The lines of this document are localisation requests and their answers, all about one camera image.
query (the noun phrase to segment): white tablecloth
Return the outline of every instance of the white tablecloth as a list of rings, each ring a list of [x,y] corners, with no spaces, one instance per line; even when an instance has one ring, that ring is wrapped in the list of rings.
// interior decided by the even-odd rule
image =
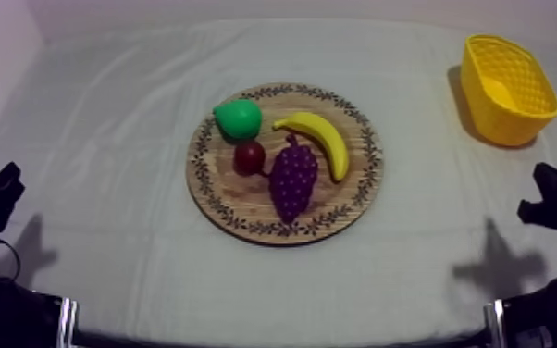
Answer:
[[[19,282],[80,301],[82,329],[160,342],[366,344],[478,329],[485,302],[557,277],[557,231],[515,214],[539,200],[536,163],[557,167],[557,119],[517,150],[469,135],[453,93],[468,34],[248,19],[48,47],[0,121],[0,168],[18,163],[27,186],[1,236],[21,253]],[[557,91],[557,49],[512,39]],[[232,238],[186,186],[204,115],[273,81],[346,97],[385,153],[369,210],[305,247]],[[12,267],[1,248],[0,272]]]

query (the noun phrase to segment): grape bunch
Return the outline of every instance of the grape bunch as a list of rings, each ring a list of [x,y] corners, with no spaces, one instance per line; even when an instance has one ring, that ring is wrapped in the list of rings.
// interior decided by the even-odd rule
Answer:
[[[298,145],[293,134],[285,138],[289,147],[280,150],[269,175],[270,196],[280,219],[291,224],[306,207],[317,180],[317,160],[306,145]]]

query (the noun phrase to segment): plastic fruit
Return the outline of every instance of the plastic fruit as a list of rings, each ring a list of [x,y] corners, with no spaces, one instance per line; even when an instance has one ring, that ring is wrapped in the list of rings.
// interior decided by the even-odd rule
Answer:
[[[280,219],[291,224],[309,206],[317,160],[309,146],[298,145],[293,134],[286,140],[290,146],[280,150],[269,175],[270,197]]]
[[[240,174],[259,174],[264,170],[266,150],[264,146],[255,141],[241,143],[235,147],[233,161]]]
[[[274,129],[285,127],[317,139],[328,154],[332,178],[335,181],[345,178],[350,163],[348,148],[337,129],[325,118],[310,112],[297,112],[289,118],[274,122],[273,127]]]
[[[218,127],[233,139],[252,139],[261,128],[261,109],[246,99],[237,99],[214,108]]]

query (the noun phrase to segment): yellow basket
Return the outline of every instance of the yellow basket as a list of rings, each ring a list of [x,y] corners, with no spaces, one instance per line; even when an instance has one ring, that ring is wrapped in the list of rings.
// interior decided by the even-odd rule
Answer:
[[[498,36],[466,39],[462,87],[477,131],[497,144],[528,143],[557,117],[557,95],[538,61]]]

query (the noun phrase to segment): yellow banana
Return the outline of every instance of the yellow banana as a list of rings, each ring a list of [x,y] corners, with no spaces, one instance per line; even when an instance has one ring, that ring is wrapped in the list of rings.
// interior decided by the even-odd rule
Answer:
[[[350,159],[345,141],[330,122],[310,112],[297,112],[289,118],[274,122],[273,128],[288,128],[316,138],[328,154],[330,173],[336,181],[341,181],[348,173]]]

